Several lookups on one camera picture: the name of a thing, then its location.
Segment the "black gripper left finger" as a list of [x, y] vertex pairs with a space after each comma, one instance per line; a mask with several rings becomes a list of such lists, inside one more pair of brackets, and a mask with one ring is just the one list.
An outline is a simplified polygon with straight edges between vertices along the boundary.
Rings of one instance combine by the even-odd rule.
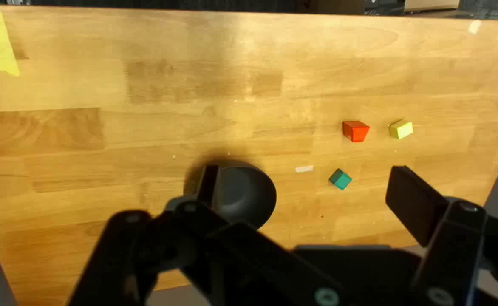
[[156, 218], [114, 215], [68, 306], [145, 306], [167, 271], [182, 272], [211, 306], [340, 306], [337, 281], [192, 196]]

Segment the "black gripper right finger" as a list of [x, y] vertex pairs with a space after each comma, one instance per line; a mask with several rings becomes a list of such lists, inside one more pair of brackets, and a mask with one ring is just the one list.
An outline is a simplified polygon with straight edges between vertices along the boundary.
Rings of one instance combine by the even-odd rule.
[[447, 199], [408, 167], [393, 167], [386, 204], [425, 249], [411, 281], [417, 306], [471, 306], [483, 255], [486, 213]]

